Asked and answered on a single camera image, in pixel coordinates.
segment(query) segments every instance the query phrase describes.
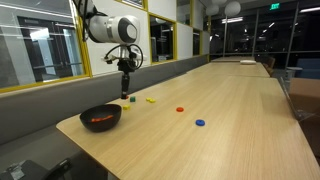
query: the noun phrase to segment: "green exit sign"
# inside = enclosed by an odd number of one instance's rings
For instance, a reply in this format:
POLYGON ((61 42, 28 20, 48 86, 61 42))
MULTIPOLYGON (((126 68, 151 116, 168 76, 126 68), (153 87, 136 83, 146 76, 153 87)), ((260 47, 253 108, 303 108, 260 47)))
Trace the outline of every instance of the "green exit sign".
POLYGON ((271 4, 270 10, 280 9, 280 3, 271 4))

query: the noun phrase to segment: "glass window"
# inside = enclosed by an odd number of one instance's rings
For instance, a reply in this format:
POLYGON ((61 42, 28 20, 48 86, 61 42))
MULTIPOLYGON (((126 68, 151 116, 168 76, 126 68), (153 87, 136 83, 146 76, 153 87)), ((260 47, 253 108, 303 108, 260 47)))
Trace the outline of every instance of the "glass window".
POLYGON ((296 3, 260 9, 256 52, 288 52, 296 3))
POLYGON ((193 30, 193 55, 200 55, 200 41, 201 32, 199 30, 193 30))
POLYGON ((227 53, 249 53, 252 54, 254 33, 256 24, 256 10, 246 16, 228 19, 227 22, 227 53))
POLYGON ((190 25, 190 0, 177 0, 177 21, 190 25))
POLYGON ((208 16, 205 16, 204 19, 203 19, 203 31, 208 31, 209 32, 209 28, 210 28, 209 19, 208 19, 208 16))
POLYGON ((221 17, 212 18, 210 35, 210 54, 222 55, 224 46, 224 29, 221 17))
POLYGON ((1 88, 85 73, 68 0, 8 2, 0 6, 1 88))
POLYGON ((174 24, 161 18, 150 16, 152 62, 174 59, 174 24))
POLYGON ((320 11, 300 12, 295 24, 291 51, 320 50, 320 11))
POLYGON ((139 7, 139 8, 143 8, 143 0, 122 0, 123 2, 139 7))

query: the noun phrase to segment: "brown box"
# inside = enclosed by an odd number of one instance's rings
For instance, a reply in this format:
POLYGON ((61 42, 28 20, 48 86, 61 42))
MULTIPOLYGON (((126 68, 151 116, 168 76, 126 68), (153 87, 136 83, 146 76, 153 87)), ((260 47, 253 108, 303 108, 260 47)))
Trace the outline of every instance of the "brown box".
POLYGON ((292 78, 289 96, 296 110, 310 115, 300 125, 320 164, 320 80, 292 78))

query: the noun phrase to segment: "glass door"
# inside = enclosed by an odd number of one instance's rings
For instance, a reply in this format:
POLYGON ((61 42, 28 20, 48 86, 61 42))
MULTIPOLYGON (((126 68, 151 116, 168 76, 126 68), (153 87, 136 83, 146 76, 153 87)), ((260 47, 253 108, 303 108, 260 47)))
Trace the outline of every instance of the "glass door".
POLYGON ((74 25, 18 17, 37 82, 84 74, 74 25))

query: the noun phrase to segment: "green object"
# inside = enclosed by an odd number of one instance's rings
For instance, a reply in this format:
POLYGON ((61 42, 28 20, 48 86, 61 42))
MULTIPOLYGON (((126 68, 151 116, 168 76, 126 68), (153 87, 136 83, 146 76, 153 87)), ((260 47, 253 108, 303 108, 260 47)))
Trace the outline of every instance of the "green object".
POLYGON ((130 97, 130 102, 136 102, 136 97, 135 96, 130 97))
POLYGON ((280 3, 271 4, 270 10, 280 9, 280 3))

